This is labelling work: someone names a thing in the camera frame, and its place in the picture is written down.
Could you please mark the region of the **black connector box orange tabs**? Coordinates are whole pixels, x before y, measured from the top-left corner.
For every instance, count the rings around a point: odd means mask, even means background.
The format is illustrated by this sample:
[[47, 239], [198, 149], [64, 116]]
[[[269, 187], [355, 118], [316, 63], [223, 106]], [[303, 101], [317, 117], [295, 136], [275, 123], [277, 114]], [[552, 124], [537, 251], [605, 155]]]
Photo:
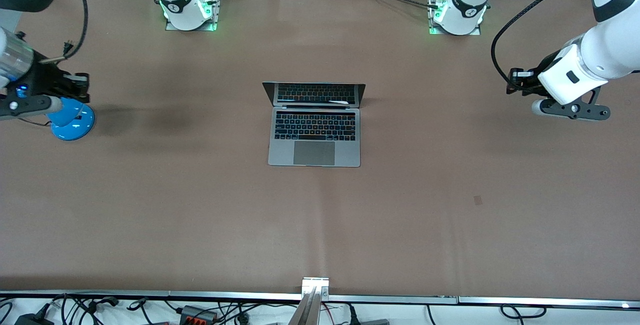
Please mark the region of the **black connector box orange tabs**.
[[179, 307], [180, 320], [178, 325], [215, 325], [218, 314], [211, 310], [195, 306]]

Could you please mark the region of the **blue desk lamp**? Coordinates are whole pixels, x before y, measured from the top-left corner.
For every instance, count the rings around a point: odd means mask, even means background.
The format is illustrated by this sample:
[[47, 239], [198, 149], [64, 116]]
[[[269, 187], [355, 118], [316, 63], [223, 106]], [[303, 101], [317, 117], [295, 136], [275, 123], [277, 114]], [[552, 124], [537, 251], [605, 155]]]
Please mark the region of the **blue desk lamp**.
[[53, 136], [62, 141], [76, 141], [86, 136], [95, 124], [93, 108], [76, 99], [60, 98], [61, 109], [48, 113]]

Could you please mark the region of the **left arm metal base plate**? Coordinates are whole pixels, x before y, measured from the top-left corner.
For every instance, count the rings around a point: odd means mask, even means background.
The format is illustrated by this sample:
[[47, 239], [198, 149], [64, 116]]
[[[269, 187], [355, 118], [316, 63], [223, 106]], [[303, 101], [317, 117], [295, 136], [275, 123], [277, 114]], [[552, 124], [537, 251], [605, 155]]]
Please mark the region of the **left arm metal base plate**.
[[471, 6], [461, 0], [427, 0], [434, 9], [429, 9], [429, 32], [431, 34], [452, 34], [466, 36], [480, 34], [487, 4]]

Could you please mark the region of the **black power adapter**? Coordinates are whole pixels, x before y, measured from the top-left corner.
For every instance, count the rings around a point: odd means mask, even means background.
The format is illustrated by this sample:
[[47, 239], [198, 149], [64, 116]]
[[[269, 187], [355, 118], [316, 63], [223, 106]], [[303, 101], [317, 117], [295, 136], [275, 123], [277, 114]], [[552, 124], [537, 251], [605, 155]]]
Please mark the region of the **black power adapter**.
[[55, 325], [54, 322], [33, 313], [20, 315], [14, 325]]

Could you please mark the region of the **aluminium table edge rail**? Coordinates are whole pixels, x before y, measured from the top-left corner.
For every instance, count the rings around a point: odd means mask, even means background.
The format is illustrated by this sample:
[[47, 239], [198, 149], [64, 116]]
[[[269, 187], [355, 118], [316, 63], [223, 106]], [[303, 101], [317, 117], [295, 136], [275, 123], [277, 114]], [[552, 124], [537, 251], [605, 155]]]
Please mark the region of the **aluminium table edge rail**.
[[[232, 302], [294, 303], [302, 300], [300, 293], [267, 293], [247, 291], [171, 291], [171, 290], [0, 290], [0, 297], [43, 298], [57, 295], [81, 298], [115, 296], [122, 299], [149, 299], [197, 302], [231, 300]], [[444, 306], [499, 306], [510, 304], [519, 307], [598, 309], [613, 311], [640, 311], [640, 300], [594, 298], [536, 298], [536, 297], [475, 297], [452, 295], [355, 295], [328, 294], [322, 297], [327, 303], [372, 303], [394, 305], [444, 305]]]

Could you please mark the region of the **grey laptop with black keyboard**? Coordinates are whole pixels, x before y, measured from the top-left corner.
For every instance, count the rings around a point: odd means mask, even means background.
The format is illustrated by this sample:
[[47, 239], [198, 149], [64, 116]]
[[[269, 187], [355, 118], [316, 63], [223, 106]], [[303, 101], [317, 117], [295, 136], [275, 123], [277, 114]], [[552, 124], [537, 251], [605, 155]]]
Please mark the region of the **grey laptop with black keyboard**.
[[363, 83], [265, 81], [272, 104], [268, 164], [358, 168]]

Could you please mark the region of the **brown table mat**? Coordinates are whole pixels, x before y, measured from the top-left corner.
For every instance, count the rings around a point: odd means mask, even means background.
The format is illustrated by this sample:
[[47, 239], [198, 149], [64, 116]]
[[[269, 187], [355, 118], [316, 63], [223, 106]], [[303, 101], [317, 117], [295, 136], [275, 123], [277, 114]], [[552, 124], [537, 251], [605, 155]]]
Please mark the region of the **brown table mat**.
[[[223, 0], [213, 32], [87, 0], [96, 123], [0, 121], [0, 290], [640, 300], [640, 74], [602, 122], [534, 115], [490, 45], [397, 0]], [[358, 168], [268, 164], [263, 82], [366, 85]]]

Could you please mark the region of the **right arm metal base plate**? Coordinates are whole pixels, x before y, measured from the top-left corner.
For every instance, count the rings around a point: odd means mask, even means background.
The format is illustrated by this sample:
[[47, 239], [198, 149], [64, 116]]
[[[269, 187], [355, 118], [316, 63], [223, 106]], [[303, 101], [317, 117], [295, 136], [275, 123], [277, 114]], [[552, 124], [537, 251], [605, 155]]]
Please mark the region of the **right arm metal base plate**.
[[220, 0], [160, 0], [166, 31], [212, 32], [217, 29]]

